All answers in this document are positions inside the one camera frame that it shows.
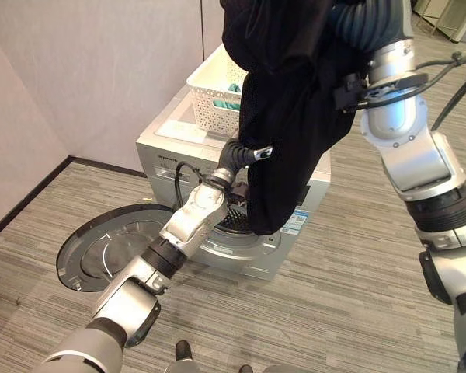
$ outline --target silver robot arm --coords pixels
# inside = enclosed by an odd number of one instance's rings
[[[384,9],[385,23],[378,16]],[[464,371],[466,175],[446,137],[430,132],[426,102],[414,94],[427,77],[415,71],[409,0],[337,5],[332,13],[339,37],[372,52],[361,131],[380,152],[389,180],[416,223],[426,248],[419,260],[431,294],[454,307],[459,369]],[[382,29],[390,25],[392,30]],[[388,32],[390,41],[373,39],[370,30],[377,36]]]
[[[138,345],[158,318],[157,296],[227,214],[225,192],[237,172],[268,158],[272,148],[249,150],[231,139],[217,169],[195,188],[148,249],[112,280],[91,322],[71,334],[33,373],[119,373],[123,349]]]

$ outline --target white plastic basket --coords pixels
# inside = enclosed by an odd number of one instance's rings
[[[228,56],[221,45],[186,80],[190,86],[193,111],[198,127],[205,131],[232,136],[238,130],[239,112],[214,105],[215,100],[240,104],[242,94],[228,91],[235,83],[243,86],[247,72]]]

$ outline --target black cloth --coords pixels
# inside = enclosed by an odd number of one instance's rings
[[[249,167],[249,226],[280,229],[297,206],[321,155],[350,130],[354,115],[335,110],[333,89],[363,70],[366,56],[326,25],[330,0],[221,0],[223,43],[249,73],[242,90],[239,140],[272,145]]]

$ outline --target open washer door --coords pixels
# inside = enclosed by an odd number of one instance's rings
[[[102,291],[158,237],[172,216],[160,204],[132,204],[101,214],[78,228],[57,256],[57,275],[76,291]]]

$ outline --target cable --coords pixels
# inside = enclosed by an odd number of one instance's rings
[[[440,125],[442,124],[443,120],[449,115],[453,108],[462,100],[464,95],[466,94],[466,82],[457,90],[457,92],[452,96],[449,100],[449,103],[443,108],[442,113],[438,116],[435,120],[435,123],[432,126],[431,131],[436,131]]]
[[[446,64],[452,64],[453,62],[456,62],[461,66],[462,64],[466,64],[466,57],[462,57],[461,52],[455,52],[452,54],[452,58],[450,60],[432,60],[423,62],[422,64],[416,65],[416,70],[419,70],[420,68],[426,68],[428,66],[441,66]]]
[[[349,109],[346,109],[346,111],[357,111],[357,110],[365,110],[365,109],[374,109],[376,107],[382,107],[386,105],[391,105],[392,103],[398,103],[399,101],[402,101],[404,99],[410,99],[411,97],[417,96],[422,92],[425,92],[427,89],[430,89],[432,86],[437,84],[447,73],[452,70],[453,68],[456,67],[455,63],[449,64],[441,72],[439,72],[435,78],[433,78],[431,81],[427,82],[425,85],[421,85],[419,88],[411,91],[404,93],[403,95],[394,97],[393,99],[386,99],[385,101],[378,101],[376,103],[358,103],[357,105],[350,107]]]
[[[416,69],[418,68],[425,68],[426,66],[434,66],[434,65],[442,65],[446,64],[447,66],[443,68],[441,72],[439,72],[435,78],[433,78],[431,81],[427,82],[425,85],[422,85],[418,87],[417,89],[414,89],[411,92],[404,93],[403,95],[394,97],[392,99],[386,99],[384,101],[378,101],[375,103],[358,103],[355,106],[350,106],[345,109],[346,112],[353,112],[353,111],[358,111],[358,110],[365,110],[365,109],[374,109],[377,107],[382,107],[386,105],[391,105],[392,103],[398,103],[399,101],[402,101],[404,99],[409,99],[411,97],[417,96],[420,93],[425,92],[427,89],[430,89],[432,86],[437,84],[447,73],[450,72],[453,68],[456,68],[458,66],[461,66],[462,64],[466,64],[466,57],[462,57],[461,52],[455,52],[452,54],[452,58],[450,60],[434,60],[434,61],[427,61],[422,64],[419,64],[416,66]]]
[[[200,173],[199,169],[193,167],[192,165],[186,162],[178,163],[174,174],[174,191],[176,193],[176,199],[178,201],[178,208],[183,207],[183,196],[181,195],[181,188],[179,187],[179,177],[181,176],[180,172],[183,166],[188,167],[193,171],[193,173],[195,173],[196,177],[199,178],[199,183],[202,183],[205,180],[205,176]]]

